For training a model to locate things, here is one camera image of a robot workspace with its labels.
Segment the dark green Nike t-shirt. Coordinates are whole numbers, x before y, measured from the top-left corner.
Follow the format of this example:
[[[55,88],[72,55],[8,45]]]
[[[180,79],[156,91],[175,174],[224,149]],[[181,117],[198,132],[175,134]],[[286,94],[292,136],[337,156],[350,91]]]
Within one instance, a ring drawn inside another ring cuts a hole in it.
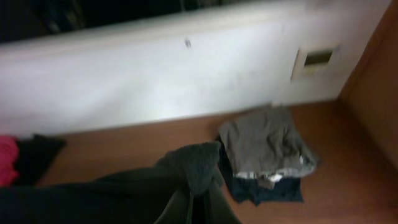
[[[89,182],[3,187],[2,223],[237,223],[218,173],[220,143],[166,153],[152,167]]]

